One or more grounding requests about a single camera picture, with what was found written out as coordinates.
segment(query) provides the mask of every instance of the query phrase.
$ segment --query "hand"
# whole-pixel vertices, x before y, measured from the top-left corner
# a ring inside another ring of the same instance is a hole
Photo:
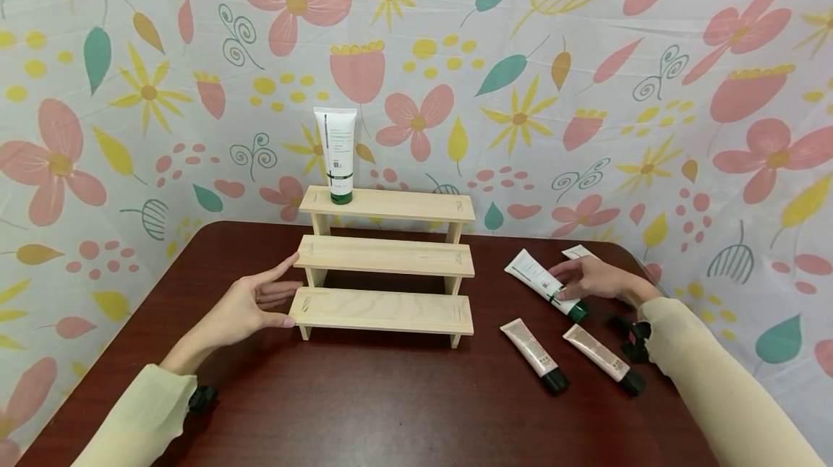
[[[592,255],[559,263],[550,268],[550,274],[565,285],[556,296],[559,301],[587,296],[618,297],[638,308],[662,295],[642,277],[608,265]]]
[[[240,277],[220,301],[176,343],[160,367],[191,374],[216,348],[230,346],[263,328],[291,328],[289,315],[264,312],[288,301],[300,281],[276,282],[298,260],[297,252],[272,270]]]

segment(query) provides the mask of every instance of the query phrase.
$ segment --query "black clip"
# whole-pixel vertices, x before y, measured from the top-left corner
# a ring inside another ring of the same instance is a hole
[[[212,406],[219,395],[219,391],[212,386],[201,385],[188,400],[188,411],[196,414],[205,413]]]

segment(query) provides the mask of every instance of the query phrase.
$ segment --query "wooden table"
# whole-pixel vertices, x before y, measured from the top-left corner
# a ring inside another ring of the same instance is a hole
[[[23,457],[19,467],[69,466],[144,364],[159,362],[232,281],[294,252],[309,227],[220,222],[200,231]],[[342,236],[442,241],[427,233],[336,231]],[[564,315],[503,268],[522,248],[544,265],[574,241],[465,236],[477,276],[462,283],[475,335],[317,328],[264,330],[209,358],[202,384],[220,403],[190,416],[155,466],[713,466],[712,453],[670,381],[636,365],[647,389],[631,399],[561,339]],[[598,257],[641,274],[615,244]],[[303,280],[294,269],[286,279]],[[333,271],[327,286],[443,292],[442,278]],[[590,299],[587,330],[619,352],[605,325],[624,312]],[[516,317],[560,364],[571,386],[554,398],[498,330]]]

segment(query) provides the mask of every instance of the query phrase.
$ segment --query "floral backdrop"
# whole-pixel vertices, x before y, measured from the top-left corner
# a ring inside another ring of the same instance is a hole
[[[833,0],[0,0],[0,94],[0,466],[193,233],[309,221],[313,105],[358,187],[629,249],[833,463]]]

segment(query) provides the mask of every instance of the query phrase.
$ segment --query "left hand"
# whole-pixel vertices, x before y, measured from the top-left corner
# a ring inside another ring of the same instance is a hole
[[[300,281],[278,281],[298,260],[297,252],[272,270],[240,277],[223,298],[174,346],[164,369],[177,374],[196,370],[216,348],[230,346],[263,328],[291,328],[289,315],[264,312],[288,301],[303,286]]]

